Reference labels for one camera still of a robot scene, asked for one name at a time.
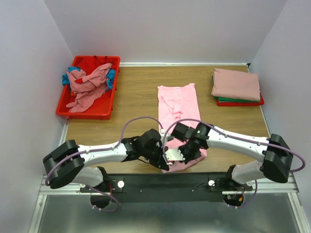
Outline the red shirt in bin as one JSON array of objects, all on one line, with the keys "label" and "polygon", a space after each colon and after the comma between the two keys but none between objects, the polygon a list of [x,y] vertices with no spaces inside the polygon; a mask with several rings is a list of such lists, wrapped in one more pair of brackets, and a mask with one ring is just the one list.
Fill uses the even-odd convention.
[{"label": "red shirt in bin", "polygon": [[107,56],[80,56],[73,62],[74,67],[82,69],[86,75],[91,74],[96,68],[108,63]]}]

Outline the folded dusty pink shirt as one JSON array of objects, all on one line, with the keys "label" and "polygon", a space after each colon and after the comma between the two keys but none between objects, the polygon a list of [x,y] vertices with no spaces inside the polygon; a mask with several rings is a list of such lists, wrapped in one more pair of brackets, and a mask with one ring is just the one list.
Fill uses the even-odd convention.
[{"label": "folded dusty pink shirt", "polygon": [[215,68],[211,94],[214,97],[259,102],[260,87],[258,75]]}]

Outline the aluminium rail frame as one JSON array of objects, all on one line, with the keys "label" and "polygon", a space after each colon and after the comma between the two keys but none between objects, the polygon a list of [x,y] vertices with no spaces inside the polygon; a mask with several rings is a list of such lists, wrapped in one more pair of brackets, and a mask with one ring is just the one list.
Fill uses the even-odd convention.
[{"label": "aluminium rail frame", "polygon": [[[125,63],[120,64],[121,73],[118,76],[118,87],[123,88],[126,85],[133,87],[130,80],[139,81],[139,77],[151,79],[152,77],[160,77],[161,80],[168,78],[166,84],[172,84],[173,79],[182,78],[187,74],[192,73],[195,80],[205,78],[212,73],[214,67],[228,68],[239,71],[249,71],[249,64],[247,63]],[[244,132],[251,133],[270,133],[266,118],[261,107],[246,107],[243,110],[245,115],[238,113],[240,107],[235,107],[233,110],[220,109],[216,106],[210,95],[205,96],[204,92],[211,89],[211,83],[205,82],[206,87],[197,88],[200,111],[203,117],[211,121],[218,121],[220,113],[228,114],[226,122],[223,125],[233,129],[242,129]],[[85,136],[83,140],[89,142],[95,141],[95,136],[98,132],[94,129],[98,126],[100,129],[104,126],[110,127],[110,123],[105,123],[100,120],[66,120],[59,137],[59,142],[65,142],[68,135],[75,135],[76,132],[85,130],[87,125],[92,129]],[[199,165],[200,171],[220,171],[233,160],[239,162],[246,162],[247,159],[241,155],[232,152],[214,151],[210,156],[210,161],[204,161]],[[270,195],[275,197],[284,197],[289,202],[290,220],[292,220],[296,232],[309,233],[311,226],[307,221],[305,210],[298,197],[300,192],[296,179],[293,174],[290,175],[290,181],[287,184],[277,184],[267,179],[258,181],[259,195]],[[35,211],[30,224],[29,232],[31,233],[47,233],[52,232],[51,227],[44,228],[44,222],[47,220],[47,209],[50,205],[52,197],[77,197],[81,198],[84,195],[78,190],[77,184],[71,184],[69,187],[61,188],[59,191],[51,190],[44,184],[40,185]]]}]

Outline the crumpled dusty pink shirt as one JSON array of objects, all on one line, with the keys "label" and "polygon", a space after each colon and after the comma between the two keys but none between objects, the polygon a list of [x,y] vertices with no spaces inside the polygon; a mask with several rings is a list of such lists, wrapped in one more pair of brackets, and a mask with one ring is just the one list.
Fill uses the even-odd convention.
[{"label": "crumpled dusty pink shirt", "polygon": [[70,113],[85,112],[106,92],[107,74],[111,68],[112,64],[106,63],[89,75],[82,69],[67,72],[71,91],[76,95],[75,100],[66,105]]}]

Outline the folded red shirt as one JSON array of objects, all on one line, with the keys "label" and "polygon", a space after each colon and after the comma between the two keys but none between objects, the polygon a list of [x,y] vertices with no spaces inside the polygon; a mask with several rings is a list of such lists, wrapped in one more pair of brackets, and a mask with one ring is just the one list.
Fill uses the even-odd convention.
[{"label": "folded red shirt", "polygon": [[260,94],[260,102],[253,102],[253,103],[250,103],[250,102],[219,102],[218,100],[216,100],[216,103],[218,106],[230,106],[230,107],[233,107],[233,106],[261,106],[263,105],[265,102],[264,102],[264,99],[262,97],[262,94]]}]

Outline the light pink t shirt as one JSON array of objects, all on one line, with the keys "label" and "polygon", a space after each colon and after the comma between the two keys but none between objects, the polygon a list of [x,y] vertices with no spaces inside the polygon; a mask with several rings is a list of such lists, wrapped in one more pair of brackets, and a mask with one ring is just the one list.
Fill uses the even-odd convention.
[{"label": "light pink t shirt", "polygon": [[[201,120],[197,102],[195,84],[190,83],[183,87],[166,87],[158,86],[158,120],[161,122],[163,129],[167,130],[174,122],[185,119]],[[198,122],[183,121],[183,124],[196,128]],[[174,139],[167,143],[169,149],[178,148],[183,145],[182,142]],[[184,162],[174,163],[169,171],[162,170],[162,173],[182,171],[207,157],[207,150],[200,149],[201,156],[187,164]]]}]

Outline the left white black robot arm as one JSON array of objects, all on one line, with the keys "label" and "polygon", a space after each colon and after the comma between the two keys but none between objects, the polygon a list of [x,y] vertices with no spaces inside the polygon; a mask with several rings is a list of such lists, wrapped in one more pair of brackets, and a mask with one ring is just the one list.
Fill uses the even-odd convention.
[{"label": "left white black robot arm", "polygon": [[161,135],[150,129],[141,136],[123,138],[114,144],[99,146],[77,145],[68,140],[43,158],[47,173],[46,186],[51,189],[64,187],[74,181],[83,168],[108,163],[128,162],[144,157],[150,165],[168,170],[163,158]]}]

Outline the folded green shirt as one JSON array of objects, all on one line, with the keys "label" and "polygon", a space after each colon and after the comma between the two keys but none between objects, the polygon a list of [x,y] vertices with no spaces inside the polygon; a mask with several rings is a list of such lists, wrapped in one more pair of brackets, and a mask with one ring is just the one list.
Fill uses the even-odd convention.
[{"label": "folded green shirt", "polygon": [[219,102],[250,102],[250,103],[253,103],[253,102],[260,102],[259,101],[255,101],[255,100],[242,100],[242,99],[231,99],[231,98],[224,98],[224,97],[214,97],[216,100],[218,100]]}]

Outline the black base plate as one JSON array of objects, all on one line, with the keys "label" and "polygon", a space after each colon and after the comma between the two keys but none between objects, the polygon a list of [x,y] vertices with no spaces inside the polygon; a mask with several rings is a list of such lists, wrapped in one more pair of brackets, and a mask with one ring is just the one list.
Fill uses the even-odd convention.
[{"label": "black base plate", "polygon": [[229,202],[241,206],[240,197],[253,188],[238,184],[224,172],[166,173],[166,174],[109,174],[102,185],[94,189],[81,188],[90,194],[90,202],[99,208],[110,203],[136,202]]}]

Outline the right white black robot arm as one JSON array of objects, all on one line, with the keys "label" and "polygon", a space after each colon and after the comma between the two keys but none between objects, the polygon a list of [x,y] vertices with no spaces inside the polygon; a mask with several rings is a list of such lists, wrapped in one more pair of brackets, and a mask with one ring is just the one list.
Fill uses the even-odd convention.
[{"label": "right white black robot arm", "polygon": [[233,151],[253,158],[250,163],[229,167],[223,179],[224,186],[229,190],[263,178],[276,183],[288,181],[293,153],[278,134],[272,134],[269,138],[252,137],[202,122],[196,128],[178,122],[171,137],[182,142],[182,145],[166,151],[169,165],[175,161],[188,163],[200,157],[201,149],[209,148]]}]

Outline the red plastic bin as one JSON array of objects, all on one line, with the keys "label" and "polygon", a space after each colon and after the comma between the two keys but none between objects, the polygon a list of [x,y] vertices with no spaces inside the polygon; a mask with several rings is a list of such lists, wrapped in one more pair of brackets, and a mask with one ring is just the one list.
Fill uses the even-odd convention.
[{"label": "red plastic bin", "polygon": [[75,100],[76,95],[71,91],[70,85],[64,85],[57,109],[56,114],[62,116],[66,119],[100,119],[108,120],[110,119],[112,112],[112,105],[114,101],[115,92],[117,90],[118,74],[120,72],[120,57],[118,56],[107,56],[108,63],[112,64],[113,70],[115,70],[116,75],[113,83],[113,89],[106,90],[106,92],[97,100],[94,101],[93,105],[82,113],[70,113],[66,105]]}]

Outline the blue crumpled shirt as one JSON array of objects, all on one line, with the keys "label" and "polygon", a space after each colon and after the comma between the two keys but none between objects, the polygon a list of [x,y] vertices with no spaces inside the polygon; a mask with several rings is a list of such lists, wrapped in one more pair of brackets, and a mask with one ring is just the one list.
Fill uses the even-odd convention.
[{"label": "blue crumpled shirt", "polygon": [[[68,67],[68,72],[72,72],[73,70],[81,71],[79,67]],[[115,70],[111,69],[108,74],[107,74],[107,80],[106,80],[106,85],[107,85],[107,90],[113,89],[113,83],[115,79],[116,72]],[[64,74],[62,76],[62,85],[70,85],[69,78],[67,74]]]}]

